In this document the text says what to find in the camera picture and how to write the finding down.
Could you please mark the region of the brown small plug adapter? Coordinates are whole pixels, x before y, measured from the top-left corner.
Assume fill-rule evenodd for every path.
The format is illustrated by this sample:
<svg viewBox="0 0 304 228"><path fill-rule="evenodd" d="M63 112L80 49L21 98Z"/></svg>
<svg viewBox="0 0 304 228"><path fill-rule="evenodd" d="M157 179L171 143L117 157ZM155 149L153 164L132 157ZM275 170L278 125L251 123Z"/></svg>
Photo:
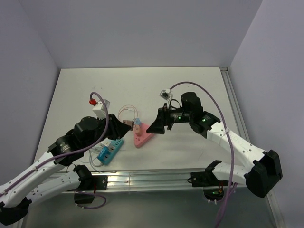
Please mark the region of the brown small plug adapter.
<svg viewBox="0 0 304 228"><path fill-rule="evenodd" d="M125 125L128 125L128 126L130 126L130 127L133 128L133 125L134 125L134 122L133 122L133 121L131 121L131 120L123 120L123 123L124 123Z"/></svg>

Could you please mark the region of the teal power strip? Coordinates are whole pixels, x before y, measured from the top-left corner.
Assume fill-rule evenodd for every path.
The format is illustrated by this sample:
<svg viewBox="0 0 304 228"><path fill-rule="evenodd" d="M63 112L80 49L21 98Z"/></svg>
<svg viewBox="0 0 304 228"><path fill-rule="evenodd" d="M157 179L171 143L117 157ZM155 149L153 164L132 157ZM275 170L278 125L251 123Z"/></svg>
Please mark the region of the teal power strip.
<svg viewBox="0 0 304 228"><path fill-rule="evenodd" d="M108 147L109 155L108 155L108 159L105 162L101 162L101 163L103 165L109 165L111 163L111 161L113 160L113 158L118 153L118 151L121 149L123 144L124 144L124 140L118 139L118 140L111 140L111 142L108 146L103 146L103 147Z"/></svg>

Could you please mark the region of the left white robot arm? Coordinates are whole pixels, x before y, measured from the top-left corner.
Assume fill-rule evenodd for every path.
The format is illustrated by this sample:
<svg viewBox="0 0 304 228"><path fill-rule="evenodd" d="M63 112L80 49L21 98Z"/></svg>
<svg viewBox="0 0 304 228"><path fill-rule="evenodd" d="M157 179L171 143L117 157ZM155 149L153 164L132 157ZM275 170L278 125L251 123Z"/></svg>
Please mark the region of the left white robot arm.
<svg viewBox="0 0 304 228"><path fill-rule="evenodd" d="M16 223L31 207L62 192L90 188L93 178L85 165L77 165L57 179L46 179L82 158L86 151L104 139L122 139L132 129L133 122L121 122L114 114L103 119L90 116L81 119L35 163L0 187L1 224Z"/></svg>

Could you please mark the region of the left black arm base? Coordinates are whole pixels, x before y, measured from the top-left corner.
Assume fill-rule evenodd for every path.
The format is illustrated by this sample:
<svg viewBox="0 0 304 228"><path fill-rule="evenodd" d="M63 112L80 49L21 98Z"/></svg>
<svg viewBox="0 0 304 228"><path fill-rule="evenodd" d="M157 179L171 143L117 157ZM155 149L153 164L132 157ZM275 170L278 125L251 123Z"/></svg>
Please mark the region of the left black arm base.
<svg viewBox="0 0 304 228"><path fill-rule="evenodd" d="M108 176L107 175L96 175L92 176L90 181L85 181L85 185L81 185L74 193L74 202L78 207L84 209L97 209L106 204L106 197L100 195L98 191L107 190ZM104 202L100 206L89 207L86 205L91 204L95 198L101 197Z"/></svg>

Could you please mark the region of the light blue USB charger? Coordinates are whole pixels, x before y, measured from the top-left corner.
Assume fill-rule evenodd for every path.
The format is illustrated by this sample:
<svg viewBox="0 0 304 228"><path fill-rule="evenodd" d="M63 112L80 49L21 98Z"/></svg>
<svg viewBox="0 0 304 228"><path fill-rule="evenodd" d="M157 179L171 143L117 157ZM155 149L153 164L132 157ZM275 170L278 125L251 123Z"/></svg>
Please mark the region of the light blue USB charger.
<svg viewBox="0 0 304 228"><path fill-rule="evenodd" d="M138 126L141 125L141 121L140 121L139 118L135 118L135 119L134 119L134 125L138 125Z"/></svg>

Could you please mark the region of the pink USB charger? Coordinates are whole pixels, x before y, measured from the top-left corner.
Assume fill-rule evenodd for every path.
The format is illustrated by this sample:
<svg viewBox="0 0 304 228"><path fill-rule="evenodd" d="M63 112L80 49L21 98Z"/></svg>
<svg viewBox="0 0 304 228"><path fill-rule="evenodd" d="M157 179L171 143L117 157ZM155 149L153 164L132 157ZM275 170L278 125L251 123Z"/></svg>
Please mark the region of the pink USB charger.
<svg viewBox="0 0 304 228"><path fill-rule="evenodd" d="M138 136L141 136L142 135L142 129L141 129L141 127L139 127L139 126L135 127L134 133L136 135L138 135Z"/></svg>

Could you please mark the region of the blue square plug adapter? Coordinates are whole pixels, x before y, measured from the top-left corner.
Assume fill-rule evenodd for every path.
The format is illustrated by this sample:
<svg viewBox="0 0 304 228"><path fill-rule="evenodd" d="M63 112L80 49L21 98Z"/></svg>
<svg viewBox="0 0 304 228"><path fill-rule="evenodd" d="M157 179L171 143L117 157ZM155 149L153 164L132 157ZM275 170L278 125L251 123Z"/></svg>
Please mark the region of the blue square plug adapter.
<svg viewBox="0 0 304 228"><path fill-rule="evenodd" d="M103 147L102 150L100 151L97 159L100 162L105 162L108 159L108 155L109 155L109 149L108 149L108 147Z"/></svg>

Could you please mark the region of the pink triangular power strip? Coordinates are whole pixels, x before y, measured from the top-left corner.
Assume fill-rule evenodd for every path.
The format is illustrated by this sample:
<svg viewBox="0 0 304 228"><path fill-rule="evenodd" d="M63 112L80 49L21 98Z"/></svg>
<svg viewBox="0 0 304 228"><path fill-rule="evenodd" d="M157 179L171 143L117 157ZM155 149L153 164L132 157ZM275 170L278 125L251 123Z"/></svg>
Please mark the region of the pink triangular power strip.
<svg viewBox="0 0 304 228"><path fill-rule="evenodd" d="M147 133L146 130L149 128L149 125L141 123L139 127L142 129L142 135L138 136L134 133L135 127L138 125L135 125L133 128L133 143L136 148L141 148L144 146L155 134Z"/></svg>

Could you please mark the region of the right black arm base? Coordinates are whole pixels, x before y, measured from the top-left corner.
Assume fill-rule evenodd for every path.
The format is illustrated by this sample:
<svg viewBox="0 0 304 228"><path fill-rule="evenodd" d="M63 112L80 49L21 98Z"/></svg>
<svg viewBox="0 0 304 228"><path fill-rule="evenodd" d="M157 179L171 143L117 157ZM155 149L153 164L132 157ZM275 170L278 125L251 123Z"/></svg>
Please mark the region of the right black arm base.
<svg viewBox="0 0 304 228"><path fill-rule="evenodd" d="M203 188L207 202L217 203L224 199L224 187L228 186L227 180L218 180L210 171L191 172L187 182L194 188Z"/></svg>

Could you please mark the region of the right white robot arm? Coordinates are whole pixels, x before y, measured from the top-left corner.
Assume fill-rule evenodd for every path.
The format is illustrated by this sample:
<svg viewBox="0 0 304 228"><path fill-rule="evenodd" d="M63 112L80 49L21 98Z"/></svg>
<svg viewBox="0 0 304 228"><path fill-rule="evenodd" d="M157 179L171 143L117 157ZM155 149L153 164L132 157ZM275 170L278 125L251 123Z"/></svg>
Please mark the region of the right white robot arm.
<svg viewBox="0 0 304 228"><path fill-rule="evenodd" d="M158 109L147 133L165 134L174 124L188 123L195 133L241 161L241 165L213 161L205 169L207 183L216 185L220 181L231 181L244 184L254 195L263 198L282 179L279 154L274 150L258 148L225 127L222 120L203 109L195 92L183 93L181 106L176 109L171 106L173 95L170 89L162 90L160 97L166 103Z"/></svg>

